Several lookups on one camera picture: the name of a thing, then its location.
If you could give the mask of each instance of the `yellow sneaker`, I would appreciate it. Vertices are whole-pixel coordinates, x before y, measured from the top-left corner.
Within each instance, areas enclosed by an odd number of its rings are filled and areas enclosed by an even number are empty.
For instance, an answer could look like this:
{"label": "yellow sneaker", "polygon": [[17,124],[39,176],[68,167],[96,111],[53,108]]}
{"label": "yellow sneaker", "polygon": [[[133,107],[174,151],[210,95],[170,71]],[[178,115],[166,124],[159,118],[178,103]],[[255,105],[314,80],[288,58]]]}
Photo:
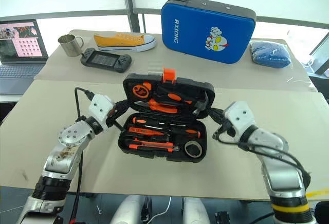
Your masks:
{"label": "yellow sneaker", "polygon": [[156,45],[156,40],[152,35],[136,36],[118,33],[110,38],[94,35],[94,39],[100,51],[128,50],[141,52],[149,50]]}

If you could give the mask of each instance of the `blue cloth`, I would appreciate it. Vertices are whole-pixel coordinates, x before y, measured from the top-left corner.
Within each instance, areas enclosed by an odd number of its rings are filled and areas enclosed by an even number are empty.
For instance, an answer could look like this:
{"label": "blue cloth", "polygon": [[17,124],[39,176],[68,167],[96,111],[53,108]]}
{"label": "blue cloth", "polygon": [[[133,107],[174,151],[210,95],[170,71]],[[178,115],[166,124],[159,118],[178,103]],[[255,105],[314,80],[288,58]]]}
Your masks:
{"label": "blue cloth", "polygon": [[250,51],[252,60],[260,65],[282,68],[291,63],[288,51],[280,43],[251,41]]}

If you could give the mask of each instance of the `yellow stripe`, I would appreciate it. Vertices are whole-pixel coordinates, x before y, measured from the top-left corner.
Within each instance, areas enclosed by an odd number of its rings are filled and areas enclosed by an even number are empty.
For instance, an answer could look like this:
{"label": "yellow stripe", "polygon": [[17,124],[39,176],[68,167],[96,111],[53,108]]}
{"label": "yellow stripe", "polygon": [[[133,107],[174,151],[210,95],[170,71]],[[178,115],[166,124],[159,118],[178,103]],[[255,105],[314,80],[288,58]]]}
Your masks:
{"label": "yellow stripe", "polygon": [[272,204],[272,208],[277,211],[285,212],[285,213],[298,213],[298,212],[307,211],[309,209],[309,206],[308,204],[305,204],[303,206],[298,206],[298,207],[283,207],[283,206]]}

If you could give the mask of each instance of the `beige table surface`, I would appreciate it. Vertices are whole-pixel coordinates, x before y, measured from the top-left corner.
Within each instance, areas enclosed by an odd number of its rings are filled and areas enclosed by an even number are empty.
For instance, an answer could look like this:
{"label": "beige table surface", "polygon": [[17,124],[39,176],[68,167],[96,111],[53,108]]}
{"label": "beige table surface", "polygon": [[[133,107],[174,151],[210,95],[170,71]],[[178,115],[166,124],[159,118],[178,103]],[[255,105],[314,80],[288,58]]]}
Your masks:
{"label": "beige table surface", "polygon": [[[88,47],[97,48],[93,38],[94,33],[111,36],[117,32],[73,30],[70,33],[84,38],[84,51]],[[293,64],[282,69],[276,69],[253,63],[249,47],[237,63],[225,64],[169,50],[162,43],[160,34],[155,34],[154,37],[157,39],[157,46],[151,50],[116,52],[117,54],[128,53],[133,59],[130,68],[125,73],[83,66],[80,63],[80,56],[68,57],[63,48],[58,47],[35,79],[121,84],[130,72],[162,72],[162,68],[165,66],[176,69],[178,77],[209,82],[215,88],[316,91],[314,87],[309,87],[312,83],[305,69],[296,60],[290,49],[289,53]],[[286,44],[284,40],[270,41]]]}
{"label": "beige table surface", "polygon": [[[115,101],[125,98],[121,84],[36,80],[0,126],[0,185],[34,188],[58,131],[74,123],[74,87],[101,92]],[[83,96],[81,112],[89,101]],[[285,137],[293,153],[311,172],[309,191],[327,188],[329,174],[329,107],[317,92],[216,89],[213,107],[226,108],[245,100],[258,126]],[[118,119],[124,124],[129,111]],[[255,155],[219,144],[211,136],[218,128],[209,117],[208,149],[199,163],[147,159],[123,153],[119,130],[99,134],[84,153],[82,192],[147,194],[235,199],[268,199]],[[76,177],[72,184],[76,188]]]}

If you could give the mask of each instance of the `blue case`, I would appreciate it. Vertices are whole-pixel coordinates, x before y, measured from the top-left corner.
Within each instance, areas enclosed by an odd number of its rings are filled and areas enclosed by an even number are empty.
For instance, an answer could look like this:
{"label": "blue case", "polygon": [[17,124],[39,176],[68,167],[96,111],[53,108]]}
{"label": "blue case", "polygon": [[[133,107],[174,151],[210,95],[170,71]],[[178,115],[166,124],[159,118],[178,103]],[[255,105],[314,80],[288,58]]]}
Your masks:
{"label": "blue case", "polygon": [[168,0],[161,22],[162,40],[169,49],[231,64],[248,46],[256,13],[207,0]]}

